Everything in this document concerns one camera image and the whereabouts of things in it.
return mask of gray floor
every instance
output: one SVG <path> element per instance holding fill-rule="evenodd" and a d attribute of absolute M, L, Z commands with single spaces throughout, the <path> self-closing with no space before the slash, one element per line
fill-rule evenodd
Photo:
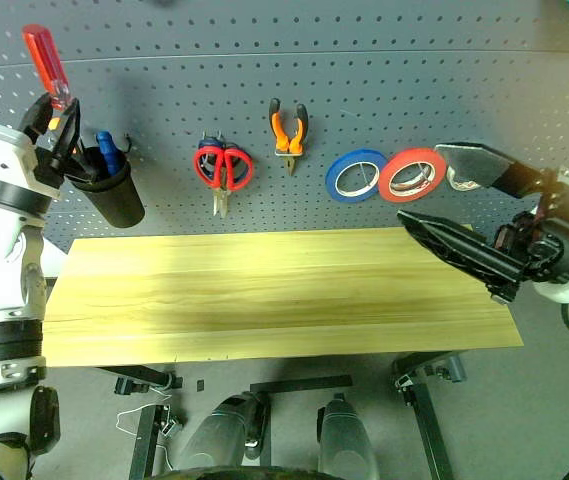
<path fill-rule="evenodd" d="M 467 352 L 469 380 L 450 384 L 433 378 L 429 387 L 456 478 L 553 479 L 569 469 L 569 333 L 559 307 L 524 287 L 512 311 L 523 348 Z M 278 394 L 273 397 L 273 463 L 309 467 L 317 462 L 315 416 L 335 391 L 357 408 L 375 446 L 385 479 L 429 477 L 412 410 L 391 389 L 392 355 L 246 360 L 179 364 L 184 388 L 168 402 L 185 421 L 169 443 L 173 463 L 194 429 L 225 396 L 250 383 L 349 373 L 348 389 Z M 205 390 L 196 382 L 205 380 Z M 58 389 L 62 440 L 38 460 L 39 478 L 128 478 L 133 437 L 115 429 L 117 412 L 161 397 L 119 397 L 114 377 L 94 369 L 51 369 L 46 382 Z M 122 418 L 134 429 L 138 414 Z M 163 452 L 158 452 L 163 467 Z"/>

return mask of red tape roll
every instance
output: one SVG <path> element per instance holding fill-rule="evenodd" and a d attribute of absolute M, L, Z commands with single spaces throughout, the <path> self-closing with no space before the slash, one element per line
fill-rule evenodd
<path fill-rule="evenodd" d="M 393 182 L 394 177 L 405 168 L 417 165 L 421 173 L 405 182 Z M 395 155 L 380 173 L 378 188 L 388 202 L 404 203 L 422 198 L 435 190 L 446 176 L 446 162 L 430 148 L 410 148 Z"/>

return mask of blue pen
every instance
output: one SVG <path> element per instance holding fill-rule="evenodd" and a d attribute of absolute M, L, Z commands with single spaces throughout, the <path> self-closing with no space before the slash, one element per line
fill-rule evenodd
<path fill-rule="evenodd" d="M 112 177 L 122 168 L 119 150 L 115 146 L 115 143 L 113 143 L 113 137 L 111 137 L 111 134 L 106 130 L 97 132 L 95 138 L 100 146 L 100 152 L 104 156 L 104 160 L 106 160 L 108 174 Z"/>

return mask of scissors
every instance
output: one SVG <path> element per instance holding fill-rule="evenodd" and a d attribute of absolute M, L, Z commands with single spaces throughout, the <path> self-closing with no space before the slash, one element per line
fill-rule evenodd
<path fill-rule="evenodd" d="M 222 218 L 228 212 L 228 196 L 241 190 L 253 178 L 253 161 L 248 153 L 234 143 L 223 143 L 204 137 L 193 157 L 195 173 L 213 189 L 213 215 Z"/>

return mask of wooden tabletop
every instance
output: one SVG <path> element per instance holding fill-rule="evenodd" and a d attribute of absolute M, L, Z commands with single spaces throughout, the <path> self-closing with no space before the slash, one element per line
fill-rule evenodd
<path fill-rule="evenodd" d="M 519 346 L 509 310 L 403 228 L 75 240 L 48 365 Z"/>

